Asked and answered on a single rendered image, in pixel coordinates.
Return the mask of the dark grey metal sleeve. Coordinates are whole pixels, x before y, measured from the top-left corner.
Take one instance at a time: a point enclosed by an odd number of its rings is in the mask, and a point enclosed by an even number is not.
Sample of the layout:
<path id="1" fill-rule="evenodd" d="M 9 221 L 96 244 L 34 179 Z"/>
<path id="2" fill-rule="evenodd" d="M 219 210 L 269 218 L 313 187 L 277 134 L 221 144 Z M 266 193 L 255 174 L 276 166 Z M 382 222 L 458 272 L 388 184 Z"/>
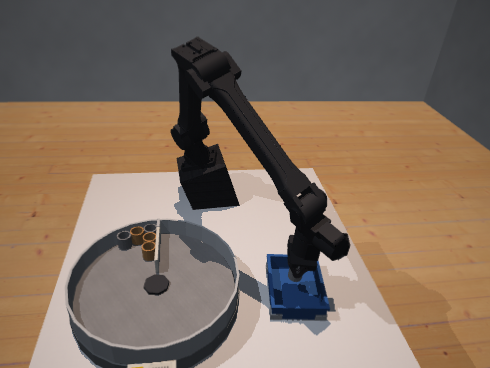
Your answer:
<path id="1" fill-rule="evenodd" d="M 300 266 L 298 266 L 298 268 L 296 268 L 296 270 L 298 270 L 300 268 Z M 302 275 L 303 276 L 303 275 Z M 294 278 L 293 277 L 293 274 L 289 268 L 289 272 L 288 272 L 288 278 L 293 281 L 293 282 L 299 282 L 301 279 L 302 279 L 302 276 L 300 278 Z"/>
<path id="2" fill-rule="evenodd" d="M 155 224 L 147 224 L 144 226 L 144 234 L 148 232 L 153 232 L 156 234 L 156 230 L 157 230 L 157 225 Z"/>
<path id="3" fill-rule="evenodd" d="M 121 231 L 117 234 L 118 246 L 122 250 L 132 247 L 132 237 L 129 231 Z"/>

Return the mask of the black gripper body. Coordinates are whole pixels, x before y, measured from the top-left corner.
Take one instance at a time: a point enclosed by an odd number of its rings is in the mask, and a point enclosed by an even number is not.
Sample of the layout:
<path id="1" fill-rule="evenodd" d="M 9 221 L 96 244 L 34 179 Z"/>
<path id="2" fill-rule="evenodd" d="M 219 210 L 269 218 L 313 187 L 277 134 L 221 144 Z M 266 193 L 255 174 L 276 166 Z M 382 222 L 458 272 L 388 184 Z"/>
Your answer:
<path id="1" fill-rule="evenodd" d="M 301 266 L 308 268 L 308 271 L 316 271 L 317 261 L 304 260 L 304 254 L 307 244 L 312 244 L 312 241 L 303 241 L 299 239 L 295 233 L 294 235 L 289 235 L 287 251 L 288 263 L 290 264 L 291 268 L 298 268 L 298 266 Z"/>

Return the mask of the bronze bushing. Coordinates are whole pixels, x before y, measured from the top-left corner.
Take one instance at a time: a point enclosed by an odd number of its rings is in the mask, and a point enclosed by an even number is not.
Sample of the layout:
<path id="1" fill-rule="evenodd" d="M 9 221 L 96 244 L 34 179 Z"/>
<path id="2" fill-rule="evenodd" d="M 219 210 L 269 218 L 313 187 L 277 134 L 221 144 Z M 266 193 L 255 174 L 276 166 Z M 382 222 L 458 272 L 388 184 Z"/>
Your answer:
<path id="1" fill-rule="evenodd" d="M 155 239 L 154 239 L 155 238 Z M 156 244 L 156 234 L 153 232 L 148 232 L 143 235 L 143 243 L 152 241 Z"/>
<path id="2" fill-rule="evenodd" d="M 155 258 L 155 243 L 148 241 L 142 245 L 143 259 L 146 261 L 152 261 Z"/>
<path id="3" fill-rule="evenodd" d="M 130 230 L 131 237 L 132 237 L 132 243 L 134 245 L 141 245 L 143 244 L 143 235 L 144 235 L 144 229 L 142 227 L 133 227 Z"/>

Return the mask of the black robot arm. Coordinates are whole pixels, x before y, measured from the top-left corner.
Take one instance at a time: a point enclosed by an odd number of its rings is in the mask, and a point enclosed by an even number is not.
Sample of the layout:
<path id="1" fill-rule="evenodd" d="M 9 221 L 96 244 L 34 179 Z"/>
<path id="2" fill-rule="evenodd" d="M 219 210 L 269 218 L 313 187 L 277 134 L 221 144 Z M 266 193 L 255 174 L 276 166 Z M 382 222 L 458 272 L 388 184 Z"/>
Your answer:
<path id="1" fill-rule="evenodd" d="M 304 260 L 318 261 L 320 252 L 332 261 L 347 256 L 348 233 L 339 231 L 323 214 L 327 207 L 325 192 L 294 165 L 244 96 L 236 82 L 241 69 L 230 54 L 196 37 L 186 45 L 171 49 L 171 56 L 179 70 L 180 113 L 178 124 L 170 131 L 175 143 L 184 150 L 186 161 L 183 157 L 182 172 L 216 164 L 216 149 L 208 149 L 202 141 L 210 130 L 201 112 L 201 102 L 209 96 L 224 111 L 271 177 L 290 213 L 290 222 L 296 226 L 296 236 L 312 241 L 306 246 Z"/>

